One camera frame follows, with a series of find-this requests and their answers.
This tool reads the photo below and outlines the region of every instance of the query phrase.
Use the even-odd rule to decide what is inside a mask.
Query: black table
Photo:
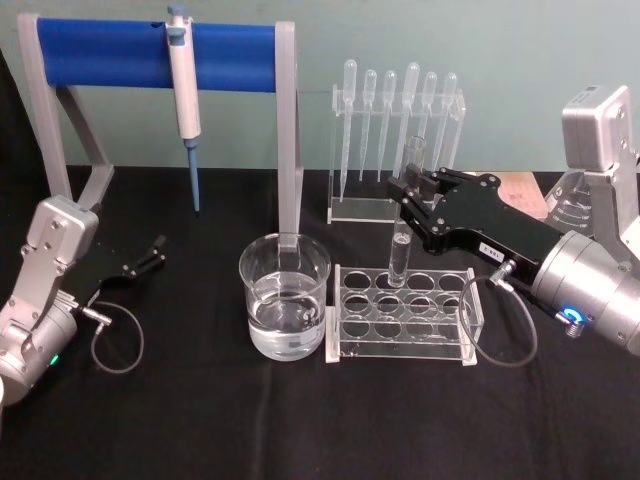
[[[86,176],[72,173],[77,184]],[[539,177],[547,188],[554,178]],[[144,359],[125,376],[97,370],[94,325],[79,320],[60,361],[4,411],[1,479],[640,478],[640,360],[591,332],[569,341],[534,307],[540,351],[523,369],[482,359],[326,365],[323,347],[288,364],[262,357],[237,261],[276,227],[275,173],[202,170],[201,185],[196,219],[186,171],[117,169],[96,242],[133,258],[168,237],[165,269],[120,294],[143,322]],[[41,198],[25,185],[0,192],[4,295]],[[325,209],[326,173],[307,172],[302,233],[334,263],[385,266],[389,225],[329,226]],[[468,265],[487,271],[464,253],[414,247],[412,268]],[[510,302],[481,295],[483,344],[505,358],[524,352]]]

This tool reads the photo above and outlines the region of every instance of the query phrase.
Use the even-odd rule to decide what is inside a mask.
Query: water
[[[297,272],[275,272],[254,284],[249,307],[249,333],[256,348],[274,360],[293,361],[311,354],[324,336],[326,287],[301,296],[317,285]]]
[[[411,252],[411,234],[398,232],[391,240],[391,256],[389,258],[389,285],[401,287],[404,285]]]

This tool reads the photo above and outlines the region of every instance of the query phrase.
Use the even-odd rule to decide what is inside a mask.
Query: dropper rack
[[[460,141],[462,125],[466,115],[466,106],[462,90],[455,89],[453,95],[443,95],[442,84],[438,83],[437,93],[431,96],[422,91],[424,76],[433,74],[423,73],[418,83],[418,91],[415,93],[409,111],[409,124],[407,136],[416,135],[421,120],[427,119],[425,140],[427,141],[427,154],[425,155],[424,168],[435,169],[440,167],[453,167],[453,163]],[[340,192],[340,167],[343,146],[343,121],[347,109],[343,90],[338,85],[333,85],[332,92],[332,119],[334,127],[331,134],[330,168],[329,168],[329,204],[327,211],[327,223],[337,221],[349,222],[375,222],[393,223],[395,216],[395,204],[386,198],[386,179],[391,175],[394,166],[397,145],[398,129],[401,118],[405,113],[403,108],[402,79],[398,79],[400,88],[395,90],[389,115],[389,129],[387,133],[386,147],[383,160],[383,174],[378,181],[377,154],[379,130],[384,114],[384,101],[382,93],[382,77],[384,73],[378,72],[377,89],[371,105],[371,121],[368,135],[368,148],[365,160],[365,173],[363,180],[359,180],[360,147],[361,147],[361,122],[365,113],[365,101],[363,98],[364,71],[362,78],[357,80],[355,98],[352,103],[352,122],[350,128],[349,169],[347,173],[347,187],[341,198]],[[437,130],[441,118],[446,116],[444,136],[441,148],[434,152]]]

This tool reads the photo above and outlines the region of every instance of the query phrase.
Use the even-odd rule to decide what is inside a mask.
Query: blue bar
[[[51,86],[172,88],[164,22],[38,19]],[[275,92],[275,28],[194,23],[200,90]]]

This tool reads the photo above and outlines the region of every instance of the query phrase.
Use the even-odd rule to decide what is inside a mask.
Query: blue led light
[[[577,325],[582,325],[586,323],[585,316],[577,309],[573,307],[564,307],[562,309],[562,314],[571,322]]]

